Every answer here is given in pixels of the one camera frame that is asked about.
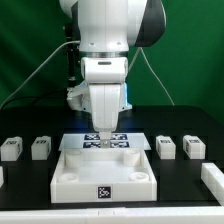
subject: white box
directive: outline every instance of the white box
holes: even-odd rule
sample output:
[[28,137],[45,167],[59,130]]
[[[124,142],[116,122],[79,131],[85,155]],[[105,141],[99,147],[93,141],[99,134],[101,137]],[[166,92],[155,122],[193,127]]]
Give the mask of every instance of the white box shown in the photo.
[[157,200],[157,182],[142,148],[72,149],[66,139],[72,143],[64,135],[52,203]]
[[7,138],[1,146],[2,161],[16,161],[23,151],[23,140],[20,137]]
[[3,169],[0,166],[0,187],[4,184]]
[[214,197],[224,206],[224,174],[214,163],[202,163],[201,179]]
[[47,160],[51,152],[51,138],[37,137],[31,146],[32,160]]
[[183,137],[183,150],[190,159],[205,159],[205,148],[205,144],[197,136]]
[[156,151],[160,159],[175,159],[176,145],[170,137],[160,135],[156,137]]

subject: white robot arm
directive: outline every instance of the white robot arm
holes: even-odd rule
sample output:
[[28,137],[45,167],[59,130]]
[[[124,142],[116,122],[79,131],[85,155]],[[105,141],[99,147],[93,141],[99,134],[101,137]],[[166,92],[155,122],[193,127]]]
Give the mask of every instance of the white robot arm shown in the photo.
[[126,99],[129,45],[150,46],[165,29],[161,0],[60,0],[80,37],[84,83],[68,92],[72,109],[92,114],[101,147],[110,146]]

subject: black tabletop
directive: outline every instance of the black tabletop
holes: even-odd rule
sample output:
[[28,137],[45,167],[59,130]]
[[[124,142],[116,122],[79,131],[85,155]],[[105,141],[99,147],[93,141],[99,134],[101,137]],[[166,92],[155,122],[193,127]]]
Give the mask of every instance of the black tabletop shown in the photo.
[[[33,210],[105,207],[217,206],[219,203],[201,181],[201,164],[213,162],[224,168],[224,127],[199,108],[134,107],[122,112],[116,132],[143,132],[152,150],[147,156],[158,183],[156,202],[51,204],[50,182],[59,157],[64,133],[92,133],[91,116],[64,107],[22,107],[0,113],[0,144],[6,138],[23,138],[24,151],[16,162],[0,162],[4,185],[0,210]],[[47,161],[32,161],[36,137],[50,136],[52,151]],[[156,136],[170,136],[176,144],[175,160],[160,160]],[[198,136],[206,144],[205,160],[190,160],[183,151],[183,136]]]

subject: cable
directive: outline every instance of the cable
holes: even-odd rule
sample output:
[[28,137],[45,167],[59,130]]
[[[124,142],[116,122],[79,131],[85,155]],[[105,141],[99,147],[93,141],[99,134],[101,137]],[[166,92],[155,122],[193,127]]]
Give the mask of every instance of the cable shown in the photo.
[[42,100],[42,99],[44,99],[46,97],[53,96],[53,95],[55,95],[57,93],[60,93],[60,92],[64,92],[64,89],[57,89],[56,91],[51,91],[49,93],[45,93],[45,94],[43,94],[43,95],[41,95],[39,97],[36,97],[36,99],[34,99],[31,102],[30,106],[34,106],[38,101],[40,101],[40,100]]
[[23,97],[17,97],[17,98],[13,98],[11,100],[8,100],[4,106],[2,107],[2,110],[7,106],[9,105],[10,103],[13,103],[15,101],[19,101],[19,100],[26,100],[26,99],[34,99],[31,104],[29,106],[34,106],[38,101],[44,99],[44,98],[49,98],[49,99],[53,99],[52,97],[50,98],[50,96],[54,96],[54,94],[57,94],[59,92],[62,92],[64,91],[64,89],[58,89],[56,91],[51,91],[51,92],[48,92],[48,93],[44,93],[43,95],[40,95],[40,96],[23,96]]
[[138,55],[139,55],[139,52],[140,52],[140,48],[138,47],[138,49],[137,49],[137,51],[135,52],[135,55],[134,55],[134,57],[133,57],[133,59],[132,59],[132,61],[131,61],[131,64],[129,65],[129,68],[128,68],[128,71],[129,71],[129,72],[131,71],[133,65],[135,64],[135,61],[136,61],[136,59],[137,59],[137,57],[138,57]]
[[18,101],[18,100],[26,100],[26,99],[36,99],[37,97],[36,96],[24,96],[24,97],[18,97],[18,98],[14,98],[14,99],[11,99],[11,100],[8,100],[7,102],[5,102],[5,104],[2,106],[2,110],[10,103],[13,103],[15,101]]
[[56,53],[58,53],[61,48],[68,44],[79,44],[80,41],[70,41],[62,44],[58,47],[11,95],[9,95],[6,100],[1,104],[0,111],[4,107],[4,105],[10,100],[13,96],[15,96],[53,57]]
[[143,58],[145,59],[145,62],[149,68],[149,70],[152,72],[152,74],[155,76],[155,78],[158,80],[158,82],[160,83],[160,85],[162,86],[162,88],[164,89],[166,95],[168,96],[168,98],[170,99],[170,102],[172,103],[173,106],[175,106],[172,97],[170,96],[169,92],[167,91],[166,87],[163,85],[162,81],[159,79],[159,77],[156,75],[156,73],[154,72],[154,70],[152,69],[152,67],[150,66],[147,57],[145,56],[145,53],[143,51],[143,49],[140,47],[141,53]]

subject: white cube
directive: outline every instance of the white cube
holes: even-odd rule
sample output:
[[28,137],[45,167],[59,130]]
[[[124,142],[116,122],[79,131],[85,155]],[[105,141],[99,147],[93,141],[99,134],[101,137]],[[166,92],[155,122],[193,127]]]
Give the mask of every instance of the white cube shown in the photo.
[[0,166],[0,187],[4,184],[3,169]]
[[206,145],[197,136],[183,137],[183,150],[190,159],[205,159],[205,148]]
[[176,145],[170,137],[160,135],[156,137],[156,151],[160,159],[175,159]]
[[7,138],[1,146],[2,161],[16,161],[23,151],[23,140],[20,137]]
[[51,138],[37,137],[31,146],[32,160],[47,160],[51,152]]

